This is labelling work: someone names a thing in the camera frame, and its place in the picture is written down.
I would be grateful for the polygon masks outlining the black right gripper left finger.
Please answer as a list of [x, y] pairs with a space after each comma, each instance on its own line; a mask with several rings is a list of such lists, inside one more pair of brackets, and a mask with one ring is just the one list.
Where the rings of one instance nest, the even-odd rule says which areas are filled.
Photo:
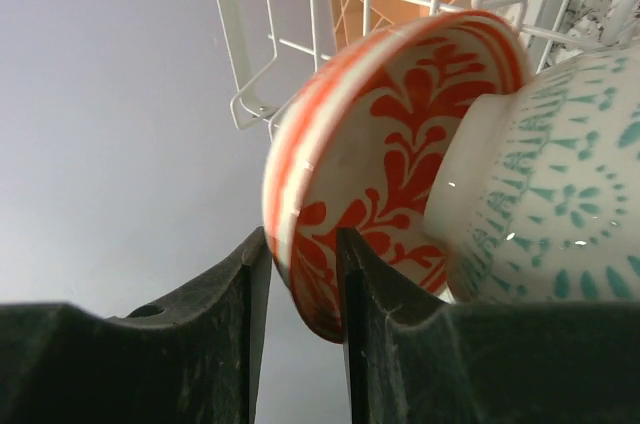
[[271, 255], [262, 229], [124, 318], [68, 303], [1, 309], [5, 423], [251, 423]]

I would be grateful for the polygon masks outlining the orange floral bowl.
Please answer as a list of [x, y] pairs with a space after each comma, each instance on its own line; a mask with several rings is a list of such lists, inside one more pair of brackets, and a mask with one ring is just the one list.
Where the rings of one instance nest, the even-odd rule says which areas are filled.
[[376, 29], [302, 87], [272, 140], [262, 216], [278, 272], [313, 333], [333, 343], [344, 336], [342, 228], [420, 288], [445, 288], [444, 250], [422, 228], [436, 174], [471, 103], [530, 78], [513, 27], [464, 10]]

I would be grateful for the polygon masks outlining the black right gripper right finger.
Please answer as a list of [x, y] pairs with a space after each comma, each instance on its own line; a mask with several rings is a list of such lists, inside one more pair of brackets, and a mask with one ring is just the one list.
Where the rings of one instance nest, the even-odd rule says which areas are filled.
[[355, 423], [635, 423], [635, 303], [448, 304], [337, 234]]

